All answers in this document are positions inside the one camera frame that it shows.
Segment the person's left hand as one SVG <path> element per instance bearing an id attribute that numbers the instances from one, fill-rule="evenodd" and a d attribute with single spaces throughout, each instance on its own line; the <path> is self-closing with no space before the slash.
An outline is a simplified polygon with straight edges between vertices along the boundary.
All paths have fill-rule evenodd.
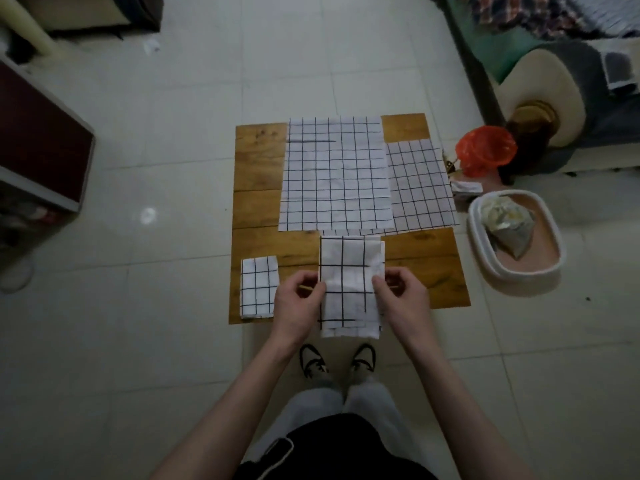
<path id="1" fill-rule="evenodd" d="M 319 317 L 311 317 L 308 296 L 315 285 L 325 285 L 317 271 L 300 270 L 279 284 L 270 339 L 280 348 L 295 351 L 308 338 Z"/>

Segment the person's right hand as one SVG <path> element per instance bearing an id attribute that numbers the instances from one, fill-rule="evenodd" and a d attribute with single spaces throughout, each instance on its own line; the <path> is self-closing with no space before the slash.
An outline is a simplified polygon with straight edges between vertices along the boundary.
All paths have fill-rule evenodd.
<path id="1" fill-rule="evenodd" d="M 387 267 L 389 304 L 384 318 L 407 351 L 437 344 L 429 292 L 406 267 Z"/>

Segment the half-folded white grid cloth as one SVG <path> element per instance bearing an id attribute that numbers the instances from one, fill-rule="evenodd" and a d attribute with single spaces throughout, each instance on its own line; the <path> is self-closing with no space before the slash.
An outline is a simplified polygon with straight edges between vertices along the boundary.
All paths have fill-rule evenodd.
<path id="1" fill-rule="evenodd" d="M 379 339 L 381 312 L 372 284 L 385 275 L 385 243 L 377 235 L 322 236 L 319 280 L 326 285 L 322 338 Z"/>

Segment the person's left forearm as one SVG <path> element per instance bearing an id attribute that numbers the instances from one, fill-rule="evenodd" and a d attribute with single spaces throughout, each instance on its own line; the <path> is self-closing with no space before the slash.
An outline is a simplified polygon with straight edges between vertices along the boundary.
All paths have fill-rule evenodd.
<path id="1" fill-rule="evenodd" d="M 231 480 L 277 382 L 303 339 L 272 334 L 257 356 L 149 480 Z"/>

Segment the person's right forearm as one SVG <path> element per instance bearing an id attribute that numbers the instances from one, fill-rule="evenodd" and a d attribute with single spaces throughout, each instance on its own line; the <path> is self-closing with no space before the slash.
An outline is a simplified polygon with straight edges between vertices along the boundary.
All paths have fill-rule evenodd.
<path id="1" fill-rule="evenodd" d="M 484 414 L 430 335 L 401 339 L 461 480 L 537 480 Z"/>

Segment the small folded grid cloth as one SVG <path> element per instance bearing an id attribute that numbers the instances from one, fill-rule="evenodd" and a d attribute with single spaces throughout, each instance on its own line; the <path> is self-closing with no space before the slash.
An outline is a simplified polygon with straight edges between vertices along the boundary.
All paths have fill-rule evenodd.
<path id="1" fill-rule="evenodd" d="M 279 284 L 276 256 L 243 259 L 239 295 L 241 319 L 247 321 L 272 318 Z"/>

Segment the person's left shoe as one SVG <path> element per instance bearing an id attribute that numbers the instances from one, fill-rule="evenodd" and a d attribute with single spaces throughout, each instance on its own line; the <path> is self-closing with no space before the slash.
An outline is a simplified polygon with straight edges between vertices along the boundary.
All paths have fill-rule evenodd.
<path id="1" fill-rule="evenodd" d="M 306 379 L 326 379 L 330 372 L 320 354 L 312 344 L 304 344 L 299 350 L 299 362 Z"/>

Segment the person's shoe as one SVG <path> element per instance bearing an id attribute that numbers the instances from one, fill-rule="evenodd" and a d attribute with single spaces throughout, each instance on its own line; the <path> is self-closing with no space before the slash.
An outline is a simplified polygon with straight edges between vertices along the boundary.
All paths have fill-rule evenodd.
<path id="1" fill-rule="evenodd" d="M 354 378 L 365 378 L 376 370 L 377 354 L 375 348 L 368 343 L 361 344 L 351 359 L 351 375 Z"/>
<path id="2" fill-rule="evenodd" d="M 312 344 L 304 344 L 299 350 L 299 362 L 306 379 L 326 379 L 330 372 L 320 354 Z"/>

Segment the person's right shoe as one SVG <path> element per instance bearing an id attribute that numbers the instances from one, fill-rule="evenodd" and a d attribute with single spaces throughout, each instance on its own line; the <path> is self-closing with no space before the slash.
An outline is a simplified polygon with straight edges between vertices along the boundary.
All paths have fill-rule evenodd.
<path id="1" fill-rule="evenodd" d="M 376 370 L 377 354 L 375 348 L 368 343 L 361 344 L 351 359 L 351 375 L 354 378 L 365 378 Z"/>

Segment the grey trousers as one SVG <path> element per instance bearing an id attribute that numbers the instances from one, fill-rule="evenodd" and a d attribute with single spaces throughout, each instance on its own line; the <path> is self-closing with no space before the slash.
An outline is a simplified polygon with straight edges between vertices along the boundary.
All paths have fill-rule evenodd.
<path id="1" fill-rule="evenodd" d="M 416 441 L 388 388 L 374 376 L 352 384 L 347 398 L 337 384 L 320 379 L 307 390 L 294 395 L 266 432 L 249 448 L 245 460 L 256 461 L 276 439 L 313 420 L 338 413 L 354 413 L 368 421 L 378 432 L 385 448 L 393 455 L 428 465 L 426 455 Z"/>

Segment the fine-grid white cloth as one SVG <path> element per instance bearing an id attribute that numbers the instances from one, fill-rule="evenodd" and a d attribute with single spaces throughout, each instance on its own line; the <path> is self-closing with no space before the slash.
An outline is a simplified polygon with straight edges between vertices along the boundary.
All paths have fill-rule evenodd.
<path id="1" fill-rule="evenodd" d="M 442 149 L 430 139 L 387 143 L 395 228 L 407 233 L 459 225 Z"/>

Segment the large white grid cloth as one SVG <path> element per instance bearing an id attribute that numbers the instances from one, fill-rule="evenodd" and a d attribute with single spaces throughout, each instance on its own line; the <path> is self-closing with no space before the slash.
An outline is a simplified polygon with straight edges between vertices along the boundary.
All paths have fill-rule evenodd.
<path id="1" fill-rule="evenodd" d="M 395 228 L 380 116 L 290 118 L 285 135 L 279 231 Z"/>

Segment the small white box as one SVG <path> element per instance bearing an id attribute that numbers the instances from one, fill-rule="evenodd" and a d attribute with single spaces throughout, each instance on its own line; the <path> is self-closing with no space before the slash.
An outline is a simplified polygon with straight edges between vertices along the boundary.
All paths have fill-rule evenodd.
<path id="1" fill-rule="evenodd" d="M 450 181 L 450 186 L 454 200 L 474 199 L 484 194 L 484 188 L 481 182 L 452 180 Z"/>

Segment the wooden table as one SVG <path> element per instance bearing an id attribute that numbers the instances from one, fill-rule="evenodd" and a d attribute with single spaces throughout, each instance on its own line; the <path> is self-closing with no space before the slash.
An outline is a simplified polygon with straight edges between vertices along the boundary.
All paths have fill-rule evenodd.
<path id="1" fill-rule="evenodd" d="M 317 270 L 319 234 L 280 232 L 278 219 L 286 123 L 236 127 L 229 324 L 242 324 L 241 262 L 277 257 L 281 278 L 300 269 Z M 386 260 L 408 267 L 428 288 L 434 309 L 471 305 L 452 228 L 384 235 Z"/>

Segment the crumpled grey bag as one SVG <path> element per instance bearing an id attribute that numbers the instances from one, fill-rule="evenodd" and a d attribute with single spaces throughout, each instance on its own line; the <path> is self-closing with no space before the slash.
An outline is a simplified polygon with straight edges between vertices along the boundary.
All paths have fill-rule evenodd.
<path id="1" fill-rule="evenodd" d="M 486 231 L 514 259 L 521 259 L 532 241 L 535 227 L 532 211 L 507 195 L 489 196 L 479 208 Z"/>

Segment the black top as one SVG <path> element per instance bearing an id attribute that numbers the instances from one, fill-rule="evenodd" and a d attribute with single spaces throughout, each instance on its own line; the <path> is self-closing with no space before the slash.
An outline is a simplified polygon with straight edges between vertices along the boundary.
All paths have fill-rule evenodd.
<path id="1" fill-rule="evenodd" d="M 421 464 L 391 454 L 377 430 L 354 413 L 305 424 L 278 438 L 232 480 L 438 480 Z"/>

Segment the white oval basin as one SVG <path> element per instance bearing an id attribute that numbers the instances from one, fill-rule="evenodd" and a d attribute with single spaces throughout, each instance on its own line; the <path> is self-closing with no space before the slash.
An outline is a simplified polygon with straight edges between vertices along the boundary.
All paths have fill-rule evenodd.
<path id="1" fill-rule="evenodd" d="M 481 206 L 492 197 L 507 196 L 533 214 L 532 237 L 521 258 L 516 259 L 481 222 Z M 529 297 L 556 288 L 566 262 L 566 246 L 547 204 L 539 195 L 512 189 L 486 193 L 471 202 L 467 233 L 476 260 L 489 285 L 510 296 Z"/>

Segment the red plastic bag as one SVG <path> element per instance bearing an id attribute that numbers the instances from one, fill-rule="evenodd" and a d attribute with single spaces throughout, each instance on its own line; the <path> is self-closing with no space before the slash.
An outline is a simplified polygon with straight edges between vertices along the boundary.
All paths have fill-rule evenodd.
<path id="1" fill-rule="evenodd" d="M 454 151 L 464 176 L 479 178 L 510 163 L 518 146 L 506 128 L 482 126 L 460 138 Z"/>

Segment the cream round cushion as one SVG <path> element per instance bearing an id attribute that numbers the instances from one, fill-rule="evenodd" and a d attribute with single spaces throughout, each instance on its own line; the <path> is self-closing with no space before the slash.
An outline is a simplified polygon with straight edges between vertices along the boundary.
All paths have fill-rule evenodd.
<path id="1" fill-rule="evenodd" d="M 524 55 L 501 83 L 493 83 L 493 91 L 506 120 L 526 103 L 551 106 L 559 123 L 551 147 L 569 146 L 585 128 L 586 104 L 578 83 L 560 57 L 546 49 Z"/>

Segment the sofa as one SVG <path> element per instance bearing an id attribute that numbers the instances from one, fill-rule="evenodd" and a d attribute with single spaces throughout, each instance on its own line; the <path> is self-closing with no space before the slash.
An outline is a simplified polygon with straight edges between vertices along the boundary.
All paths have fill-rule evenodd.
<path id="1" fill-rule="evenodd" d="M 639 168 L 640 143 L 599 146 L 572 150 L 551 147 L 559 123 L 554 110 L 542 102 L 519 106 L 506 120 L 493 91 L 493 83 L 501 83 L 516 63 L 530 51 L 547 44 L 565 41 L 601 39 L 640 39 L 640 0 L 568 0 L 581 15 L 584 28 L 569 36 L 542 39 L 520 27 L 498 31 L 476 24 L 471 10 L 460 0 L 441 0 L 449 28 L 462 57 L 476 101 L 486 124 L 507 126 L 517 137 L 533 142 L 533 135 L 543 136 L 544 143 L 524 149 L 512 163 L 499 169 L 503 182 L 521 175 L 580 172 L 604 169 Z"/>

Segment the plaid cloth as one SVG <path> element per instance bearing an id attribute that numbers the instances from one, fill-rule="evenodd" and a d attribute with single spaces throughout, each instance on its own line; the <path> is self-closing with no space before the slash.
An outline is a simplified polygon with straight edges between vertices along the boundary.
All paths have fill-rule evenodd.
<path id="1" fill-rule="evenodd" d="M 533 36 L 554 39 L 584 28 L 581 15 L 568 0 L 460 0 L 476 24 L 498 31 L 523 28 Z"/>

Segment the dark red cabinet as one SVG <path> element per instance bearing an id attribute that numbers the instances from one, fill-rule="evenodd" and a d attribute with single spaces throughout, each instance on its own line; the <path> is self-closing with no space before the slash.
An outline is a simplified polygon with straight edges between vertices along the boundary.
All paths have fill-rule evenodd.
<path id="1" fill-rule="evenodd" d="M 93 129 L 0 54 L 0 269 L 78 217 Z"/>

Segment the dark furniture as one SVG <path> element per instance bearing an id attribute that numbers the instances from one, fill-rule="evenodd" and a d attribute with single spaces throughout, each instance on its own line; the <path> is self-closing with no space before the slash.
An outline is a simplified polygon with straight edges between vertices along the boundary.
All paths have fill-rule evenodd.
<path id="1" fill-rule="evenodd" d="M 164 0 L 17 0 L 44 31 L 161 29 Z"/>

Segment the cream cylinder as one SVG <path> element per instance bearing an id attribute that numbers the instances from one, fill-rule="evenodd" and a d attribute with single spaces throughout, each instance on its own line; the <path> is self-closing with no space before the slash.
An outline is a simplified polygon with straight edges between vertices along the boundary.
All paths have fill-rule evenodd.
<path id="1" fill-rule="evenodd" d="M 58 45 L 17 0 L 0 0 L 0 20 L 44 57 L 58 55 Z"/>

